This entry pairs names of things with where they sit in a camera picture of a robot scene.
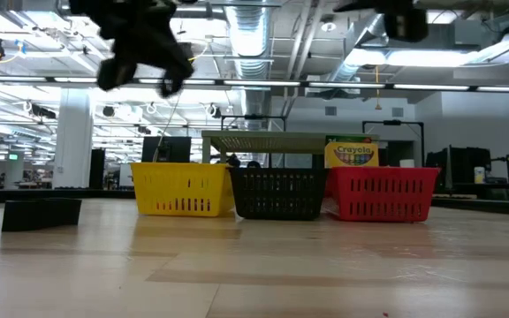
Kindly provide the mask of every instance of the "crayola crayon box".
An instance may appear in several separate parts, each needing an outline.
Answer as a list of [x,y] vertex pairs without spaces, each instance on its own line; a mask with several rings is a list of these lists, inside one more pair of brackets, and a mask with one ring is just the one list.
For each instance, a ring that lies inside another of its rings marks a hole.
[[360,142],[330,142],[325,146],[325,168],[378,166],[378,145]]

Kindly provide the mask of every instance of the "wooden floor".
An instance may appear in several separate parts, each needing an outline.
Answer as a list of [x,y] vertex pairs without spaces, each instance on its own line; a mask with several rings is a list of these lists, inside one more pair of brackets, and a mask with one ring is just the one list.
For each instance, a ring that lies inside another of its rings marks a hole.
[[[509,216],[426,223],[138,216],[0,232],[0,317],[508,317]],[[0,206],[1,227],[2,206]]]

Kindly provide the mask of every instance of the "ceiling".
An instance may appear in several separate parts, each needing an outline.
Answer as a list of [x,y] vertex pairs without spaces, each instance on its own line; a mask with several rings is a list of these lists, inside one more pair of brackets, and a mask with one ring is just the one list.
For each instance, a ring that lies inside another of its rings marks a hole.
[[[267,80],[283,80],[289,77],[288,64],[295,45],[293,40],[296,30],[301,27],[309,31],[313,17],[305,26],[300,26],[300,16],[304,6],[310,1],[280,1],[281,6],[271,9],[270,77]],[[336,1],[325,1],[324,15],[331,15]],[[420,1],[421,5],[434,8],[429,11],[429,20],[437,24],[453,22],[463,12],[471,10],[467,19],[476,21],[481,34],[496,37],[480,23],[486,17],[486,2],[467,1],[455,4],[453,1]],[[509,15],[509,2],[496,3],[492,13]],[[345,59],[344,43],[347,29],[351,23],[370,15],[370,11],[332,15],[335,29],[324,31],[322,23],[315,30],[314,39],[309,47],[310,56],[303,65],[301,77],[308,75],[325,76],[331,73]],[[194,60],[194,78],[232,79],[236,76],[231,42],[228,37],[228,26],[218,19],[173,19],[171,28],[179,41],[191,42]],[[111,57],[111,41],[98,36],[99,28],[89,18],[60,16],[58,12],[0,11],[0,39],[3,39],[5,58],[0,62],[0,75],[30,76],[95,76],[100,61]],[[160,77],[161,72],[155,68],[140,65],[135,75],[138,78]],[[509,65],[493,67],[415,67],[382,64],[372,68],[360,68],[357,72],[360,81],[392,83],[429,83],[452,85],[509,85]],[[24,86],[0,83],[0,121],[37,122],[39,118],[29,115],[27,101],[54,111],[59,115],[60,89],[56,86]],[[162,125],[151,127],[152,134],[173,136],[200,137],[201,129],[217,128],[219,119],[212,117],[214,107],[223,114],[242,115],[239,90],[184,90],[181,95],[164,100],[154,89],[122,87],[109,92],[98,88],[89,88],[95,104],[94,147],[107,148],[111,162],[131,162],[139,159],[142,134],[136,128],[112,126],[139,120],[145,124],[168,124],[171,111],[174,111],[170,124],[164,130]],[[273,90],[274,95],[283,91]],[[363,100],[375,96],[374,90],[360,91],[352,97]],[[423,92],[389,91],[384,98],[407,98],[415,103],[426,97]],[[316,99],[314,107],[319,106]],[[105,117],[104,107],[113,107],[116,116]],[[311,115],[303,118],[308,121]],[[29,160],[45,163],[52,160],[56,144],[56,125],[47,120],[48,125],[0,125],[0,152],[9,149],[30,150]],[[193,157],[199,157],[201,143],[194,140]]]

